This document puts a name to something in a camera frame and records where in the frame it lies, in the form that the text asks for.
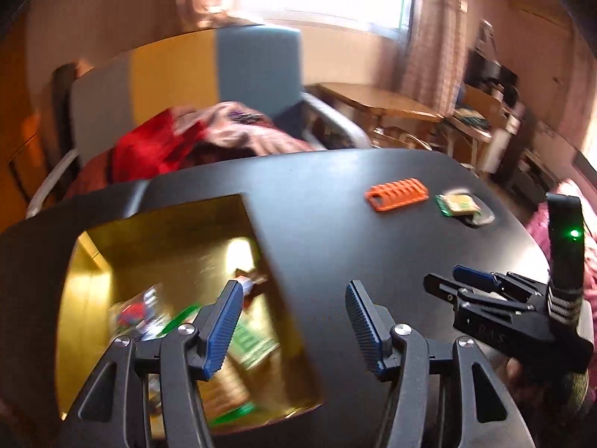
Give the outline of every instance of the chair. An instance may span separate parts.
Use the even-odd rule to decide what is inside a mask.
[[[459,121],[455,116],[447,119],[444,126],[446,139],[448,141],[447,155],[453,156],[454,142],[458,134],[465,136],[471,140],[471,164],[470,168],[477,170],[479,148],[483,145],[491,143],[493,139],[492,131],[496,128],[505,127],[506,120],[501,113],[501,103],[499,100],[490,96],[479,89],[466,85],[466,93],[464,97],[464,104],[470,106],[475,111],[479,112],[485,119],[487,119],[490,129],[489,131],[480,130],[469,126],[462,121]]]
[[[72,79],[64,91],[70,112],[61,112],[54,103],[55,117],[62,116],[57,125],[62,128],[63,158],[35,193],[26,217],[40,211],[65,171],[73,170],[71,164],[82,168],[123,134],[171,106],[202,109],[238,101],[265,113],[291,136],[325,149],[312,134],[312,120],[305,120],[309,111],[345,135],[352,147],[369,148],[359,126],[303,92],[300,40],[298,30],[274,25],[197,31],[133,49]]]
[[[432,151],[429,143],[397,127],[375,128],[374,131],[369,133],[369,138],[373,148],[407,148],[409,150]]]

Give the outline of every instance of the pile of clothes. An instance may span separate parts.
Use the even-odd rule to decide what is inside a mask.
[[[304,141],[279,130],[264,114],[241,103],[219,103],[203,110],[171,107],[121,137],[114,148],[92,158],[66,196],[196,165],[312,150]]]

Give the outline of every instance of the orange object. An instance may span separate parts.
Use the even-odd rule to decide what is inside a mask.
[[[365,199],[377,212],[385,212],[429,198],[429,191],[416,178],[372,186]]]

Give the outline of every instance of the open box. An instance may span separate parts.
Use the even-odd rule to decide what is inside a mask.
[[[64,416],[106,349],[108,309],[156,284],[175,314],[213,303],[236,268],[268,278],[249,313],[280,347],[261,365],[239,374],[256,410],[212,433],[250,429],[304,413],[321,392],[290,308],[264,257],[240,195],[190,202],[103,224],[79,236],[60,305],[56,394]],[[163,437],[161,416],[151,419]]]

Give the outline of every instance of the chair armrest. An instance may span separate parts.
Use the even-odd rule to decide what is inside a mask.
[[[33,198],[31,199],[31,202],[29,202],[29,205],[27,206],[27,212],[25,213],[26,218],[33,217],[34,215],[40,213],[41,206],[44,204],[44,200],[46,200],[48,194],[58,183],[62,174],[78,156],[79,152],[77,150],[71,150],[64,155],[62,160],[58,162],[58,164],[46,177],[44,182],[40,185],[40,188],[37,189]]]
[[[312,94],[303,92],[302,95],[303,102],[309,109],[322,118],[330,128],[348,136],[354,148],[371,148],[369,137],[357,124]]]
[[[303,130],[303,140],[309,143],[316,152],[327,150],[310,130]]]

